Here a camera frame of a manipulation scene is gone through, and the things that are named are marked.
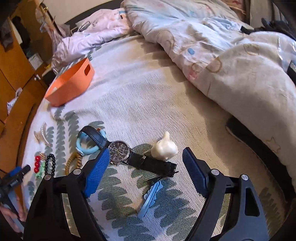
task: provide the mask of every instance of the mattress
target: mattress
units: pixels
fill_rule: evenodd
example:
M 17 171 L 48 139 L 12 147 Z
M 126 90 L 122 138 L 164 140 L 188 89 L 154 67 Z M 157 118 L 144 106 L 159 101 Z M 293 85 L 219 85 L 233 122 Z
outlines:
M 153 173 L 110 164 L 96 193 L 88 199 L 107 240 L 186 238 L 205 202 L 196 193 L 182 162 L 182 150 L 187 146 L 197 158 L 224 175 L 247 174 L 262 202 L 269 234 L 277 231 L 285 218 L 286 204 L 276 181 L 261 160 L 227 132 L 225 125 L 231 115 L 195 88 L 160 45 L 148 43 L 133 32 L 96 46 L 87 57 L 95 69 L 87 91 L 58 108 L 44 99 L 32 122 L 22 163 L 32 170 L 22 184 L 27 209 L 41 181 L 33 172 L 34 156 L 39 152 L 54 154 L 55 177 L 65 175 L 66 161 L 75 151 L 77 134 L 85 125 L 104 129 L 108 140 L 124 140 L 140 154 L 148 153 L 169 131 L 179 148 L 169 161 L 178 164 L 179 173 L 161 181 L 163 188 L 157 193 L 156 203 L 143 219 L 137 218 L 137 213 L 149 189 L 147 180 L 155 177 Z M 34 137 L 33 132 L 44 121 L 52 147 L 39 144 Z M 83 164 L 96 156 L 84 156 Z M 226 195 L 213 235 L 222 230 L 228 203 Z M 79 235 L 66 196 L 64 207 L 71 232 Z

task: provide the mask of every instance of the human hand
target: human hand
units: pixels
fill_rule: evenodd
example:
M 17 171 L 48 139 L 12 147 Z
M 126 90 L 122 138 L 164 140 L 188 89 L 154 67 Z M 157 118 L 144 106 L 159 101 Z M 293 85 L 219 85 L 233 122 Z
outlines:
M 16 196 L 17 199 L 17 207 L 16 209 L 18 210 L 18 214 L 20 217 L 20 220 L 22 222 L 26 221 L 26 214 L 24 212 L 24 209 L 22 208 L 22 205 L 20 204 L 20 199 L 18 196 Z M 0 203 L 0 212 L 3 214 L 5 217 L 6 221 L 10 224 L 10 226 L 13 228 L 13 230 L 17 233 L 20 233 L 20 229 L 17 226 L 17 224 L 13 221 L 13 218 L 17 218 L 17 215 L 13 213 L 9 208 L 6 208 L 3 204 Z

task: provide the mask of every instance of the black leather watch strap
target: black leather watch strap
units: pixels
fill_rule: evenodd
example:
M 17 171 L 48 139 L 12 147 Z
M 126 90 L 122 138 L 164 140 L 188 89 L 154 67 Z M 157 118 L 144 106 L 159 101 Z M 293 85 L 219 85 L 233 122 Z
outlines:
M 110 141 L 103 137 L 92 126 L 85 126 L 81 129 L 80 132 L 84 132 L 85 134 L 87 134 L 100 148 L 108 148 L 108 146 L 111 144 Z
M 177 167 L 177 164 L 170 161 L 160 161 L 133 151 L 130 152 L 126 163 L 137 169 L 153 172 L 162 177 L 173 177 Z

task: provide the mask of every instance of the black bead bracelet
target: black bead bracelet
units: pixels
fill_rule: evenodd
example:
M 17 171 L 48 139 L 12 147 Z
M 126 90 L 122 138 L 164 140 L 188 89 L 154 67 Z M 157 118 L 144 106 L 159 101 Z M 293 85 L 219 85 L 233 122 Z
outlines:
M 48 161 L 49 159 L 52 160 L 52 176 L 54 176 L 54 171 L 55 171 L 55 157 L 54 154 L 49 154 L 45 160 L 45 167 L 44 167 L 44 173 L 45 175 L 48 174 L 47 173 L 47 168 L 48 168 Z

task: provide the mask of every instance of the brown coil hair tie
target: brown coil hair tie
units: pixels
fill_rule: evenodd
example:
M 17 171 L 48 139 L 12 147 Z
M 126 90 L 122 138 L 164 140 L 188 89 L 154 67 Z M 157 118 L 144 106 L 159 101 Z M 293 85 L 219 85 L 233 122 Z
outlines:
M 77 159 L 76 168 L 82 167 L 82 156 L 77 152 L 73 152 L 72 155 L 69 157 L 69 159 L 66 163 L 66 166 L 65 166 L 65 174 L 66 175 L 69 175 L 70 165 L 75 159 Z

